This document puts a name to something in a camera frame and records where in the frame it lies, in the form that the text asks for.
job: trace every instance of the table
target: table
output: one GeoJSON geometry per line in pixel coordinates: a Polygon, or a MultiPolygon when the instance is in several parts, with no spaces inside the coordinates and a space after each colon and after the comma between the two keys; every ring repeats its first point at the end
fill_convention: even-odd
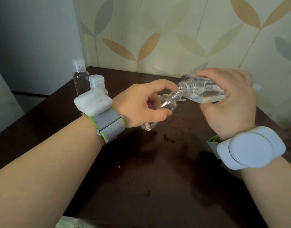
{"type": "MultiPolygon", "coordinates": [[[[111,98],[134,83],[179,81],[87,70],[105,77],[111,98]]],[[[0,168],[78,118],[75,97],[71,80],[0,133],[0,168]]],[[[256,125],[281,136],[291,163],[291,138],[260,109],[256,125]]],[[[179,102],[173,115],[150,132],[126,129],[102,148],[64,215],[130,227],[266,227],[244,183],[208,152],[206,140],[214,135],[199,104],[190,100],[179,102]]]]}

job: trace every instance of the translucent flip-top cap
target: translucent flip-top cap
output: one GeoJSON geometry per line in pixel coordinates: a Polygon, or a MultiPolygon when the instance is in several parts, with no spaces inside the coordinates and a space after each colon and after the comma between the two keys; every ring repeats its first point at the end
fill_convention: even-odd
{"type": "Polygon", "coordinates": [[[73,59],[72,63],[75,72],[82,73],[86,71],[85,61],[82,58],[73,59]]]}
{"type": "Polygon", "coordinates": [[[101,75],[94,74],[89,77],[91,90],[95,88],[105,89],[105,78],[101,75]]]}

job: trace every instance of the person's left arm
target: person's left arm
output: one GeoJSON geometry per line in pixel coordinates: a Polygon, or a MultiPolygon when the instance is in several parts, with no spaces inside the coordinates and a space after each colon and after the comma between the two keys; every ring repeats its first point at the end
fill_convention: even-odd
{"type": "MultiPolygon", "coordinates": [[[[126,127],[163,121],[168,109],[151,110],[156,92],[176,89],[161,79],[135,84],[113,99],[126,127]]],[[[54,227],[104,144],[85,115],[0,170],[0,227],[54,227]]]]}

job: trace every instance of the gray wrist strap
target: gray wrist strap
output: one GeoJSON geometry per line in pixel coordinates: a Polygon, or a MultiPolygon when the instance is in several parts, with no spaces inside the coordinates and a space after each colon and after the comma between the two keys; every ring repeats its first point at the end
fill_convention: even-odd
{"type": "Polygon", "coordinates": [[[207,141],[208,145],[209,145],[210,148],[212,149],[212,151],[213,151],[213,153],[215,154],[215,156],[216,156],[218,159],[220,159],[220,160],[221,160],[221,158],[220,158],[219,154],[217,153],[217,145],[218,145],[219,143],[221,143],[221,142],[222,142],[222,140],[221,140],[221,138],[220,138],[218,135],[216,135],[216,136],[210,138],[210,139],[207,141]]]}
{"type": "Polygon", "coordinates": [[[97,134],[101,135],[106,143],[114,140],[118,134],[125,130],[124,117],[118,115],[113,107],[89,118],[96,126],[97,134]]]}

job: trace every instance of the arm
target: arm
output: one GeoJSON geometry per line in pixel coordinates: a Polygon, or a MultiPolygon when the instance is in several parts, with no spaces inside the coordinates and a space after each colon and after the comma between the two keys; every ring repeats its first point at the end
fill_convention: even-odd
{"type": "MultiPolygon", "coordinates": [[[[251,74],[233,69],[205,69],[198,76],[208,77],[225,91],[219,103],[201,104],[210,127],[226,140],[254,128],[256,92],[251,74]]],[[[291,227],[291,165],[282,157],[264,168],[241,170],[243,180],[259,212],[270,228],[291,227]]]]}
{"type": "MultiPolygon", "coordinates": [[[[135,84],[113,99],[127,127],[163,121],[171,112],[151,110],[155,92],[174,90],[161,79],[135,84]]],[[[54,227],[103,146],[103,138],[82,116],[0,170],[0,227],[54,227]]]]}

